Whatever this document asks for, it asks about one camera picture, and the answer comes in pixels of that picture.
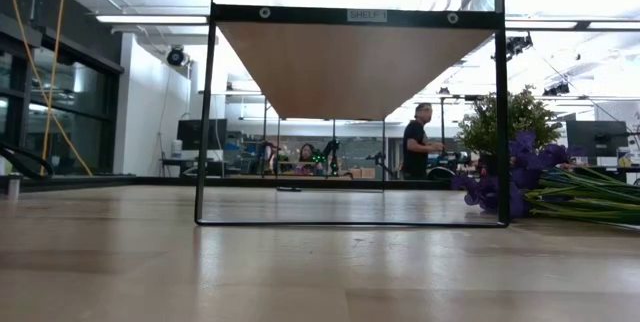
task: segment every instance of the green leaves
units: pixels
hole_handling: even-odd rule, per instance
[[[589,175],[546,171],[541,187],[525,194],[534,215],[640,225],[640,187],[579,167]]]
[[[521,131],[536,133],[536,148],[543,147],[560,137],[560,123],[550,124],[555,117],[547,110],[544,102],[538,101],[531,93],[531,86],[518,94],[509,94],[509,130],[510,141],[515,140]],[[490,94],[473,104],[475,115],[465,117],[459,124],[462,131],[458,138],[470,150],[479,154],[495,154],[497,145],[497,104],[495,94]]]

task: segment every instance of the shelf label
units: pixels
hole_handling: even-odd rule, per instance
[[[347,10],[347,21],[349,22],[387,22],[387,11],[385,10]]]

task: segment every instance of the yellow cable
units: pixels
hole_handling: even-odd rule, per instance
[[[40,85],[40,93],[42,94],[42,98],[44,98],[44,101],[47,104],[48,111],[51,111],[51,100],[49,100],[47,98],[47,94],[44,91],[44,86],[42,85],[42,80],[40,79],[40,74],[38,73],[38,69],[36,68],[36,64],[33,61],[33,56],[31,55],[31,49],[29,48],[29,43],[27,42],[27,36],[26,36],[25,31],[24,31],[24,25],[22,24],[22,17],[20,16],[20,9],[18,8],[18,0],[11,0],[11,2],[13,3],[13,10],[16,13],[16,19],[18,21],[18,26],[20,27],[20,33],[22,34],[22,41],[24,42],[24,47],[25,47],[26,52],[27,52],[27,57],[29,58],[29,63],[31,64],[31,68],[33,69],[33,74],[35,75],[36,80],[38,81],[38,84]],[[84,163],[84,160],[82,159],[82,157],[80,157],[80,155],[78,154],[78,151],[73,146],[73,143],[71,143],[71,140],[69,140],[69,137],[64,132],[64,128],[60,124],[60,121],[58,121],[58,118],[56,117],[56,115],[55,114],[51,114],[51,117],[53,117],[53,121],[56,123],[56,125],[60,129],[60,133],[62,134],[62,137],[64,138],[64,140],[69,145],[69,148],[71,148],[71,151],[73,151],[73,154],[75,155],[75,157],[78,159],[78,161],[80,161],[80,163],[82,164],[84,169],[87,171],[87,174],[89,176],[93,176],[93,174],[91,173],[91,170],[89,169],[87,164]]]
[[[49,101],[53,103],[53,85],[56,83],[56,71],[58,69],[58,52],[60,50],[60,31],[62,29],[62,16],[64,15],[64,0],[60,0],[60,8],[58,10],[58,28],[56,30],[56,42],[53,51],[53,67],[51,69],[51,86],[49,86]],[[47,150],[49,147],[49,127],[51,126],[51,107],[47,108],[47,125],[44,130],[44,144],[42,146],[42,159],[47,159]],[[40,166],[40,174],[45,175],[44,166]]]

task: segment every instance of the person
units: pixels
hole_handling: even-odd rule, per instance
[[[300,148],[300,157],[298,162],[313,162],[313,151],[315,148],[310,143],[305,143]]]
[[[315,147],[310,143],[302,145],[302,148],[300,148],[300,157],[298,158],[298,162],[314,162],[313,154],[315,150]],[[313,176],[317,175],[321,170],[322,166],[320,164],[305,164],[296,168],[296,174]]]
[[[402,139],[402,174],[405,180],[427,178],[427,158],[429,153],[440,153],[442,143],[428,143],[424,125],[431,122],[431,103],[420,103],[416,107],[415,119],[407,125]]]

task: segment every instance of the man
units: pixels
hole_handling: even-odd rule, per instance
[[[424,125],[431,122],[432,114],[431,103],[420,103],[416,107],[415,120],[404,130],[402,172],[405,180],[426,179],[429,153],[440,153],[444,148],[442,143],[427,143]]]

